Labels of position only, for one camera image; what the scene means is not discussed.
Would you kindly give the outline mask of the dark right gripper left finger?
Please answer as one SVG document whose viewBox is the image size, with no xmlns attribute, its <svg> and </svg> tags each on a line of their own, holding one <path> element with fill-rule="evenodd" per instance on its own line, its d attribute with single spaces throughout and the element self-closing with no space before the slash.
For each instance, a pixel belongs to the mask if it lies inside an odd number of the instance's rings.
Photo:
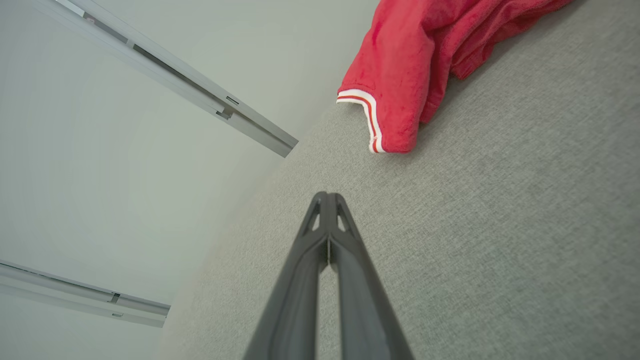
<svg viewBox="0 0 640 360">
<path fill-rule="evenodd" d="M 245 360 L 315 360 L 319 275 L 329 264 L 328 202 L 326 191 L 311 199 Z"/>
</svg>

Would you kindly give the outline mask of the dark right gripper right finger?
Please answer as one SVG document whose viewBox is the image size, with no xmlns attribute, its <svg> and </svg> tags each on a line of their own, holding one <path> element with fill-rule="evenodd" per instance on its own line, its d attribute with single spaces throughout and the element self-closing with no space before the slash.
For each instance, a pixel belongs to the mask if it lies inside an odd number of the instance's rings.
<svg viewBox="0 0 640 360">
<path fill-rule="evenodd" d="M 413 360 L 345 198 L 330 193 L 328 262 L 337 273 L 343 360 Z"/>
</svg>

